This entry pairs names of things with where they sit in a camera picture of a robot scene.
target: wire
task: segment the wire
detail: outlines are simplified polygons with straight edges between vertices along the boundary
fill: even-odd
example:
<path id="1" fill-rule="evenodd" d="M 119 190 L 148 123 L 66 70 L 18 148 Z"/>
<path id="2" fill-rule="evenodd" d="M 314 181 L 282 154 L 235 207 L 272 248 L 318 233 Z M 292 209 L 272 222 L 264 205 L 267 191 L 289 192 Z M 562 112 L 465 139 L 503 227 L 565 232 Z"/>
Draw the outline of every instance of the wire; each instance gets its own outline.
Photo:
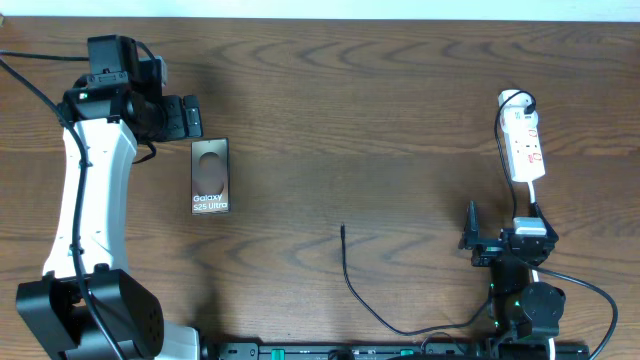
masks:
<path id="1" fill-rule="evenodd" d="M 58 56 L 58 55 L 44 55 L 44 54 L 31 54 L 18 51 L 0 50 L 2 56 L 21 57 L 25 59 L 40 59 L 40 60 L 59 60 L 59 61 L 89 61 L 86 56 Z"/>
<path id="2" fill-rule="evenodd" d="M 533 181 L 527 181 L 529 185 L 529 202 L 535 204 L 536 202 L 536 189 L 533 188 Z"/>
<path id="3" fill-rule="evenodd" d="M 511 183 L 511 177 L 509 176 L 509 172 L 507 171 L 507 165 L 504 161 L 504 155 L 502 154 L 502 144 L 500 143 L 500 137 L 498 136 L 498 123 L 500 122 L 500 113 L 502 113 L 502 109 L 504 106 L 511 101 L 513 98 L 520 94 L 526 94 L 531 97 L 531 105 L 527 106 L 527 108 L 534 108 L 536 104 L 536 98 L 531 95 L 528 91 L 518 90 L 515 94 L 509 96 L 505 101 L 502 102 L 500 107 L 498 108 L 498 113 L 496 114 L 496 121 L 493 125 L 493 134 L 496 137 L 496 143 L 498 143 L 498 152 L 500 153 L 500 162 L 502 163 L 502 170 L 504 170 L 504 176 L 507 179 L 507 185 L 509 185 L 509 191 L 511 191 L 511 199 L 513 200 L 513 213 L 511 218 L 516 217 L 516 210 L 518 209 L 518 200 L 516 199 L 516 192 L 513 190 L 513 184 Z"/>
<path id="4" fill-rule="evenodd" d="M 156 79 L 158 79 L 158 81 L 162 81 L 161 75 L 158 72 L 158 67 L 156 66 L 156 57 L 153 56 L 153 53 L 151 52 L 151 50 L 149 50 L 147 45 L 145 45 L 142 41 L 136 41 L 136 44 L 140 46 L 142 48 L 142 51 L 144 51 L 145 54 L 147 54 L 147 56 L 151 59 L 151 66 L 152 66 L 151 72 L 156 76 Z"/>
<path id="5" fill-rule="evenodd" d="M 78 80 L 76 80 L 76 82 L 73 83 L 73 88 L 77 89 L 77 88 L 86 87 L 88 85 L 88 81 L 87 81 L 88 77 L 89 77 L 88 74 L 84 74 L 84 75 L 80 76 L 78 78 Z"/>
<path id="6" fill-rule="evenodd" d="M 533 278 L 533 282 L 540 282 L 540 276 L 538 276 L 537 271 L 531 270 L 531 277 Z"/>
<path id="7" fill-rule="evenodd" d="M 27 89 L 31 90 L 42 102 L 47 105 L 51 111 L 58 117 L 60 123 L 63 124 L 63 127 L 69 131 L 71 137 L 75 141 L 78 146 L 78 151 L 80 152 L 80 177 L 78 179 L 78 192 L 76 194 L 76 203 L 73 212 L 73 225 L 71 228 L 71 254 L 73 257 L 73 267 L 76 272 L 76 282 L 78 283 L 78 288 L 80 289 L 80 294 L 84 299 L 84 302 L 89 310 L 89 314 L 93 318 L 93 321 L 96 323 L 96 326 L 100 329 L 104 337 L 109 342 L 109 345 L 113 348 L 113 351 L 116 353 L 119 359 L 125 360 L 124 353 L 122 349 L 116 342 L 113 334 L 107 328 L 104 320 L 100 316 L 98 309 L 95 306 L 93 298 L 89 293 L 89 289 L 87 288 L 87 284 L 84 281 L 84 275 L 82 273 L 82 268 L 80 266 L 80 217 L 82 216 L 82 205 L 84 199 L 84 188 L 85 182 L 87 179 L 87 150 L 78 135 L 78 132 L 74 129 L 71 121 L 65 119 L 64 115 L 60 112 L 60 110 L 56 107 L 56 105 L 51 101 L 42 91 L 38 90 L 33 84 L 29 82 L 29 80 L 25 79 L 22 75 L 20 75 L 17 71 L 15 71 L 11 66 L 9 66 L 2 58 L 0 58 L 0 66 L 2 66 L 11 76 L 13 76 L 16 80 L 22 83 Z"/>
<path id="8" fill-rule="evenodd" d="M 429 343 L 429 341 L 431 341 L 431 339 L 434 336 L 437 335 L 445 335 L 447 336 L 449 339 L 451 339 L 451 341 L 453 342 L 453 344 L 458 348 L 458 350 L 460 350 L 460 352 L 462 353 L 462 355 L 464 355 L 464 350 L 460 347 L 460 345 L 458 344 L 458 342 L 456 341 L 456 339 L 454 339 L 453 336 L 449 335 L 448 333 L 444 332 L 444 331 L 436 331 L 432 334 L 430 334 L 429 336 L 427 336 L 426 339 L 424 339 L 424 341 L 422 342 L 422 345 L 420 345 L 420 351 L 422 351 L 423 354 L 427 353 L 427 349 L 426 346 Z"/>
<path id="9" fill-rule="evenodd" d="M 480 306 L 480 308 L 476 311 L 476 313 L 473 314 L 471 319 L 469 319 L 469 321 L 461 323 L 461 324 L 432 326 L 432 327 L 424 328 L 424 329 L 421 329 L 421 330 L 415 330 L 415 331 L 401 331 L 401 330 L 398 330 L 395 327 L 391 326 L 388 322 L 384 321 L 384 319 L 382 319 L 380 317 L 380 315 L 378 315 L 369 305 L 367 305 L 367 303 L 360 297 L 360 295 L 358 295 L 356 290 L 351 285 L 351 281 L 349 281 L 349 274 L 347 273 L 347 245 L 346 245 L 345 238 L 346 238 L 346 230 L 345 230 L 344 224 L 342 224 L 342 226 L 340 226 L 340 239 L 342 240 L 342 271 L 344 273 L 344 281 L 347 283 L 347 287 L 351 291 L 351 294 L 353 294 L 353 296 L 356 299 L 358 299 L 360 304 L 362 304 L 362 306 L 364 306 L 364 308 L 367 309 L 371 313 L 371 315 L 373 315 L 373 317 L 376 318 L 376 320 L 378 320 L 387 329 L 391 330 L 392 332 L 394 332 L 397 335 L 414 336 L 414 335 L 420 335 L 420 334 L 424 334 L 424 333 L 428 333 L 428 332 L 432 332 L 432 331 L 436 331 L 436 330 L 461 329 L 461 328 L 467 327 L 467 326 L 471 325 L 474 321 L 476 321 L 476 319 L 478 319 L 478 317 L 480 316 L 482 311 L 491 302 L 491 294 L 489 294 L 489 297 L 488 297 L 487 301 L 485 301 L 482 304 L 482 306 Z"/>
<path id="10" fill-rule="evenodd" d="M 146 145 L 149 147 L 149 150 L 151 150 L 151 154 L 147 154 L 144 157 L 142 157 L 140 160 L 136 160 L 134 161 L 132 164 L 136 165 L 136 164 L 141 164 L 147 160 L 151 160 L 154 157 L 156 157 L 156 147 L 153 145 L 153 143 L 151 141 L 147 141 Z"/>
<path id="11" fill-rule="evenodd" d="M 556 342 L 549 339 L 549 360 L 556 360 Z"/>
<path id="12" fill-rule="evenodd" d="M 609 325 L 609 329 L 607 330 L 607 333 L 605 334 L 604 338 L 602 339 L 602 341 L 600 342 L 600 344 L 598 345 L 598 347 L 593 351 L 593 353 L 591 353 L 591 355 L 589 356 L 589 360 L 593 360 L 595 359 L 598 354 L 600 354 L 600 352 L 602 351 L 602 349 L 604 349 L 604 347 L 607 345 L 607 343 L 609 342 L 609 340 L 611 340 L 611 336 L 613 336 L 613 332 L 616 329 L 616 325 L 618 324 L 618 306 L 616 305 L 615 300 L 613 300 L 613 298 L 611 297 L 611 295 L 607 294 L 604 290 L 600 289 L 599 287 L 589 284 L 586 281 L 580 280 L 580 279 L 576 279 L 574 277 L 568 276 L 568 275 L 564 275 L 552 270 L 547 270 L 547 269 L 543 269 L 541 267 L 537 267 L 535 265 L 531 265 L 529 263 L 527 263 L 526 261 L 518 258 L 517 256 L 515 256 L 515 258 L 521 262 L 522 264 L 524 264 L 525 266 L 527 266 L 529 269 L 537 271 L 539 273 L 542 274 L 546 274 L 546 275 L 551 275 L 553 277 L 556 277 L 558 279 L 561 280 L 565 280 L 580 286 L 583 286 L 589 290 L 592 290 L 598 294 L 600 294 L 600 296 L 604 297 L 609 304 L 611 305 L 611 324 Z"/>

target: smartphone packaging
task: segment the smartphone packaging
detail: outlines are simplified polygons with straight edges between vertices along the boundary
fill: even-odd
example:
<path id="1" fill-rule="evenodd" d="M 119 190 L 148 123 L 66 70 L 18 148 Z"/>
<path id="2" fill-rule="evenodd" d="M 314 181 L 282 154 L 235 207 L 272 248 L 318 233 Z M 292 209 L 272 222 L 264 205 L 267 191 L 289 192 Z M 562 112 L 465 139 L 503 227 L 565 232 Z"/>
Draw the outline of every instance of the smartphone packaging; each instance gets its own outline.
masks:
<path id="1" fill-rule="evenodd" d="M 229 139 L 191 143 L 191 213 L 229 212 Z"/>

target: electrical outlet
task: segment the electrical outlet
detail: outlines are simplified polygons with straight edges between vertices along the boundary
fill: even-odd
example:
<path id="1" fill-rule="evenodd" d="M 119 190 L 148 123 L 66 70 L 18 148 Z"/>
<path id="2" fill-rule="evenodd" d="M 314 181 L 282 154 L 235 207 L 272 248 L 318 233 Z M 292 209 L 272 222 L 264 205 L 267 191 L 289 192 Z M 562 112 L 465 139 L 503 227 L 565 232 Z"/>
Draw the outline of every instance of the electrical outlet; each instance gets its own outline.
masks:
<path id="1" fill-rule="evenodd" d="M 502 102 L 517 90 L 505 90 L 498 97 Z M 540 138 L 538 137 L 538 113 L 525 114 L 531 104 L 529 95 L 519 94 L 507 103 L 500 114 L 500 125 L 504 131 L 511 180 L 529 182 L 545 174 Z"/>

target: wood grain surface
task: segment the wood grain surface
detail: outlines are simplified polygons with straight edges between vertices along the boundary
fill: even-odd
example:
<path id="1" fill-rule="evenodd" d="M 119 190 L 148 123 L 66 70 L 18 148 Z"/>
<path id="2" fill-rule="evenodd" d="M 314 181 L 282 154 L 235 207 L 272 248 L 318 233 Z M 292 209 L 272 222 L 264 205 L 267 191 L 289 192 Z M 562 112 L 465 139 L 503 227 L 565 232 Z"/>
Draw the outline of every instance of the wood grain surface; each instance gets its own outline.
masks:
<path id="1" fill-rule="evenodd" d="M 0 47 L 85 55 L 87 37 L 109 33 L 161 55 L 165 93 L 198 95 L 206 137 L 230 139 L 229 215 L 191 215 L 189 141 L 131 172 L 131 272 L 166 318 L 215 339 L 421 341 L 390 333 L 347 290 L 345 222 L 354 286 L 381 316 L 406 330 L 466 320 L 488 271 L 457 243 L 472 199 L 489 234 L 509 223 L 492 126 L 497 95 L 517 87 L 538 99 L 537 197 L 561 237 L 545 266 L 618 302 L 601 358 L 640 356 L 640 25 L 9 18 Z M 55 101 L 88 70 L 6 60 Z M 0 72 L 2 359 L 44 357 L 15 291 L 51 249 L 61 140 L 50 111 Z M 608 304 L 544 280 L 567 293 L 560 340 L 595 348 Z"/>

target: white robotic arm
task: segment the white robotic arm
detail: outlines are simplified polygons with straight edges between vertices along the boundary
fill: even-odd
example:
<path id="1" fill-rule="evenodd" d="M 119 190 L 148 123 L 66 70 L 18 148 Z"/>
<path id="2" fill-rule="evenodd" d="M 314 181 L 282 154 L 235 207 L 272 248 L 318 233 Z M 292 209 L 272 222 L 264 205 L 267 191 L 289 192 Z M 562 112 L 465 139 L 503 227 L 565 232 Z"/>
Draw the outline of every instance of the white robotic arm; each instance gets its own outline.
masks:
<path id="1" fill-rule="evenodd" d="M 138 59 L 138 47 L 147 59 Z M 57 106 L 0 61 L 65 129 L 58 231 L 42 279 L 18 286 L 18 313 L 53 359 L 198 360 L 198 332 L 164 320 L 158 299 L 128 274 L 125 246 L 127 188 L 138 143 L 153 148 L 153 142 L 202 137 L 197 98 L 163 96 L 166 65 L 140 42 L 108 35 L 90 38 L 88 48 L 88 58 L 38 55 L 89 60 L 91 74 L 78 79 Z"/>
<path id="2" fill-rule="evenodd" d="M 80 222 L 81 264 L 85 274 L 94 266 L 129 272 L 125 246 L 127 188 L 137 141 L 124 121 L 106 118 L 84 120 L 75 129 L 87 148 L 87 179 Z M 67 170 L 58 232 L 43 275 L 53 272 L 58 279 L 75 276 L 71 245 L 71 226 L 76 201 L 79 151 L 69 131 L 63 135 Z M 158 360 L 198 360 L 198 332 L 190 327 L 164 321 L 164 339 Z"/>

